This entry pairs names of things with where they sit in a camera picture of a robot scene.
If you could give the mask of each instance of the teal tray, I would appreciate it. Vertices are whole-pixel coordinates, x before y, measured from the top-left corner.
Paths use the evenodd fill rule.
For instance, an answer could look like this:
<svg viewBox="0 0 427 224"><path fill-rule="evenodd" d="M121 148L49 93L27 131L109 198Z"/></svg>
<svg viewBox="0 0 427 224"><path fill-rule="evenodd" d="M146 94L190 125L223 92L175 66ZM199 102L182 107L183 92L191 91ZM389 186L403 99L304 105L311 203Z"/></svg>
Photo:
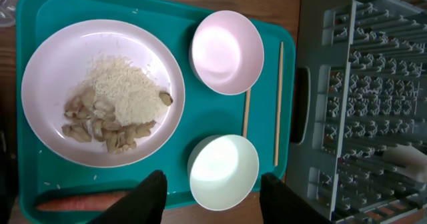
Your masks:
<svg viewBox="0 0 427 224"><path fill-rule="evenodd" d="M167 176L167 208L195 203L189 191L187 159L194 146L214 134L242 134L245 95L220 95L197 80L188 61L196 27L212 11L164 0L19 0L17 8L17 133L19 200L33 222L77 223L97 212L42 213L34 204L50 196L93 193L135 187L155 169ZM153 33L175 56L185 81L185 109L176 132L155 154L143 161L112 169L85 167L54 154L36 138L23 114L21 81L36 48L54 32L90 19L115 19ZM260 157L260 176L282 177L288 161L295 46L290 34L277 25L252 20L264 43L264 69L252 88L248 139ZM273 165L278 62L284 42L284 76L280 125L280 161ZM253 191L259 191L260 180Z"/></svg>

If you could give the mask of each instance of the white plate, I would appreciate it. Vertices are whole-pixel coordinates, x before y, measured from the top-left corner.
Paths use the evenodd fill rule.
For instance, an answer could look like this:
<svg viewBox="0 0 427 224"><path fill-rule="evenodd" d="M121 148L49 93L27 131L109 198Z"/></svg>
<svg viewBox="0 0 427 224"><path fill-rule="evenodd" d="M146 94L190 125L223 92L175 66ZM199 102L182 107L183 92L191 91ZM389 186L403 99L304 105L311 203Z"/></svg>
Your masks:
<svg viewBox="0 0 427 224"><path fill-rule="evenodd" d="M85 79L91 59L100 55L129 57L173 98L167 113L156 120L153 134L138 147L119 155L104 143L78 143L64 137L63 106L70 91ZM32 130L50 150L65 159L93 167L117 167L157 151L175 131L185 101L181 69L169 49L151 33L129 23L91 20L65 27L44 41L30 58L22 80L22 104Z"/></svg>

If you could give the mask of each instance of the chopsticks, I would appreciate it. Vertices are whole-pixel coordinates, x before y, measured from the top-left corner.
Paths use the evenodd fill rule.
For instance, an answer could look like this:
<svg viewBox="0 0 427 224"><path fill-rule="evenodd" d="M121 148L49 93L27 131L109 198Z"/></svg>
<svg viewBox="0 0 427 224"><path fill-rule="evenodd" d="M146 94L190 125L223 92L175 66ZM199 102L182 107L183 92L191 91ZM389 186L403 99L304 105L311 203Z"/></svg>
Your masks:
<svg viewBox="0 0 427 224"><path fill-rule="evenodd" d="M243 118L243 137L248 138L249 105L251 102L251 89L246 91L245 113Z"/></svg>
<svg viewBox="0 0 427 224"><path fill-rule="evenodd" d="M282 111L282 83L283 83L283 42L280 43L278 102L276 107L276 138L274 142L274 166L279 165L279 140L280 140L280 112ZM243 137L248 138L249 107L251 102L251 89L246 91L245 112L243 120Z"/></svg>
<svg viewBox="0 0 427 224"><path fill-rule="evenodd" d="M274 142L274 166L275 167L279 165L280 112L282 111L282 83L283 83L283 42L280 43L280 56L279 56L278 104L276 107L276 138Z"/></svg>

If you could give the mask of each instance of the orange carrot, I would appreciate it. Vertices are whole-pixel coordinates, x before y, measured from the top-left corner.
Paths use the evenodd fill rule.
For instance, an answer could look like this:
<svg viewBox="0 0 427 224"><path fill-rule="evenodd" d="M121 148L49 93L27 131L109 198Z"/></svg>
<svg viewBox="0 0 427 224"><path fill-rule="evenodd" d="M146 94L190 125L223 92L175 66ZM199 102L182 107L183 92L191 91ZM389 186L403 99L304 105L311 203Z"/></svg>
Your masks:
<svg viewBox="0 0 427 224"><path fill-rule="evenodd" d="M76 195L53 199L36 206L39 211L105 211L129 191L116 191L92 195Z"/></svg>

